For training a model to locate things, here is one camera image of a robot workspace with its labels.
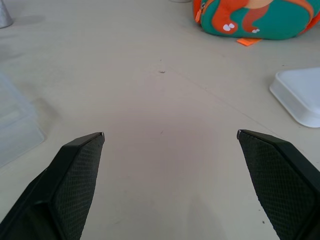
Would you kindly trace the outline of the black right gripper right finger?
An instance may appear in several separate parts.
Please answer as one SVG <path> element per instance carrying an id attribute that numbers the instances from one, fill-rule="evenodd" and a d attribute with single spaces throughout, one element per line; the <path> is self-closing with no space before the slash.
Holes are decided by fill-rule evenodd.
<path id="1" fill-rule="evenodd" d="M 290 142 L 237 132 L 257 198 L 281 240 L 320 238 L 320 172 Z"/>

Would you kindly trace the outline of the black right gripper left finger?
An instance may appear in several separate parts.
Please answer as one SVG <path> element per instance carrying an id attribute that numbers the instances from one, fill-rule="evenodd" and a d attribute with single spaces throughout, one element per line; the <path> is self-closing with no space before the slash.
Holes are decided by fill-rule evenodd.
<path id="1" fill-rule="evenodd" d="M 95 194 L 103 132 L 63 145 L 0 223 L 2 240 L 79 240 Z"/>

